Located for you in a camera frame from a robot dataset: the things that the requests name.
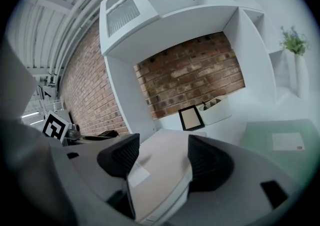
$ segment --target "red brick wall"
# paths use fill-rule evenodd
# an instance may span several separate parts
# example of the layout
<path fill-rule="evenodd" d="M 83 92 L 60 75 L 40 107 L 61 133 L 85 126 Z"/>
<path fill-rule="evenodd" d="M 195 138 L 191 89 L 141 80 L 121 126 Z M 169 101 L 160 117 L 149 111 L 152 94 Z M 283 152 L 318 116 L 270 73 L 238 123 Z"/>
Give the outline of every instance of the red brick wall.
<path fill-rule="evenodd" d="M 236 55 L 222 32 L 171 47 L 135 70 L 153 118 L 245 86 Z"/>
<path fill-rule="evenodd" d="M 99 21 L 80 41 L 60 85 L 60 95 L 84 135 L 106 130 L 128 134 L 113 95 L 101 55 Z"/>

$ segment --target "white box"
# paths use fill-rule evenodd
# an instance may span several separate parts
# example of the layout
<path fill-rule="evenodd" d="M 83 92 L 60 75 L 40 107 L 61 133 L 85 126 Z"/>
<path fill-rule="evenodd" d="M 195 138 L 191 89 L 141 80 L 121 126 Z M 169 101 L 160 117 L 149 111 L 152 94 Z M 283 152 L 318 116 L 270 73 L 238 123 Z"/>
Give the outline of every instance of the white box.
<path fill-rule="evenodd" d="M 198 107 L 199 114 L 205 125 L 210 125 L 232 116 L 228 97 L 217 96 L 206 104 L 208 109 L 204 110 L 204 105 Z"/>

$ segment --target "ceiling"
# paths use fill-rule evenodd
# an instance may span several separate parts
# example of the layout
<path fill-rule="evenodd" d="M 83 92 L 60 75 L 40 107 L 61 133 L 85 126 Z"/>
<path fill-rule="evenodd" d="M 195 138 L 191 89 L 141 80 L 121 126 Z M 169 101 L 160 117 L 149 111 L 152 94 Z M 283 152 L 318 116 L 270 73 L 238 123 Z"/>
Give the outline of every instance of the ceiling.
<path fill-rule="evenodd" d="M 13 50 L 38 81 L 24 115 L 53 109 L 59 82 L 77 44 L 99 18 L 102 0 L 20 0 L 6 28 Z M 27 124 L 38 116 L 23 119 Z"/>

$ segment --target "flowers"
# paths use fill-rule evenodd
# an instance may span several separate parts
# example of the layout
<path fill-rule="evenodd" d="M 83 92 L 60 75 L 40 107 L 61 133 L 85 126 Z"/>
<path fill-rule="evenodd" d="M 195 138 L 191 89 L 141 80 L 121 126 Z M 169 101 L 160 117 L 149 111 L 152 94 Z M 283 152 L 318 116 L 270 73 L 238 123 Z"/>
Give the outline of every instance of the flowers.
<path fill-rule="evenodd" d="M 306 40 L 306 37 L 302 35 L 300 38 L 298 33 L 295 30 L 295 27 L 292 26 L 291 30 L 285 31 L 284 27 L 281 27 L 282 34 L 284 36 L 284 41 L 280 43 L 284 49 L 288 49 L 296 55 L 302 56 L 306 49 L 309 49 L 309 43 Z"/>

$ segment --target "white paper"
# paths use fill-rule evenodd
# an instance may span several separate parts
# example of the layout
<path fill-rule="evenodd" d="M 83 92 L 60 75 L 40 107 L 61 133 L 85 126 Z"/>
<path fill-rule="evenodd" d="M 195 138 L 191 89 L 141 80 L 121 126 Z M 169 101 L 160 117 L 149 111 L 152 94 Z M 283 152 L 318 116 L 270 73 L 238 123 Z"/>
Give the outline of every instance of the white paper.
<path fill-rule="evenodd" d="M 132 170 L 128 176 L 128 181 L 132 187 L 138 186 L 143 182 L 150 173 L 144 169 L 139 163 L 134 163 Z"/>
<path fill-rule="evenodd" d="M 272 134 L 273 150 L 301 151 L 305 150 L 304 141 L 298 132 Z"/>

